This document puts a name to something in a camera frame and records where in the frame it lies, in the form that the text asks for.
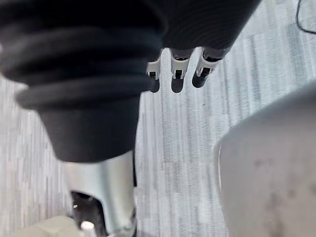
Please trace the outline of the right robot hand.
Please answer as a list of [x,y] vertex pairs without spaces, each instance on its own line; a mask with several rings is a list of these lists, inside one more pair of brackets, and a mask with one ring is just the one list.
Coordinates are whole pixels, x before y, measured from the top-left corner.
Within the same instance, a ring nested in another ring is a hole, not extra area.
[[201,54],[196,88],[224,59],[257,0],[3,0],[0,72],[27,86],[17,103],[38,113],[68,177],[77,228],[134,237],[135,138],[141,93],[171,89]]

